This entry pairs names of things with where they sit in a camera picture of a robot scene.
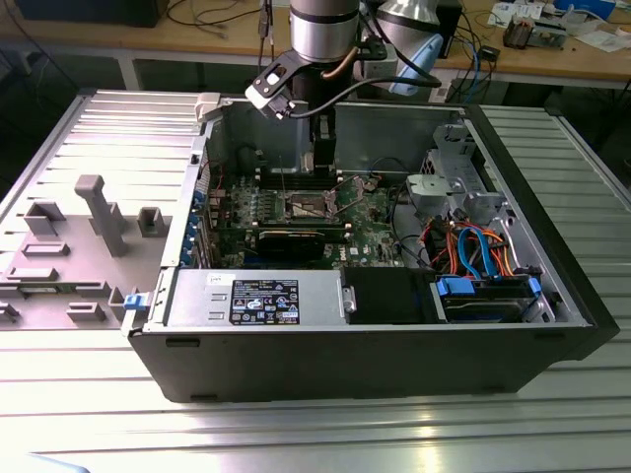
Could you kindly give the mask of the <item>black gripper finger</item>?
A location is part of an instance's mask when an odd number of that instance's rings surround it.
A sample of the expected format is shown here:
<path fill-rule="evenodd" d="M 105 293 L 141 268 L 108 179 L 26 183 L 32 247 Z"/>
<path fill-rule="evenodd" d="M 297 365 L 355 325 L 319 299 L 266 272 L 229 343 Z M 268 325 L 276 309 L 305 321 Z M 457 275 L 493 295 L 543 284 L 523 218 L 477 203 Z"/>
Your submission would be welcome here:
<path fill-rule="evenodd" d="M 336 147 L 335 115 L 319 114 L 313 119 L 314 174 L 328 176 Z"/>

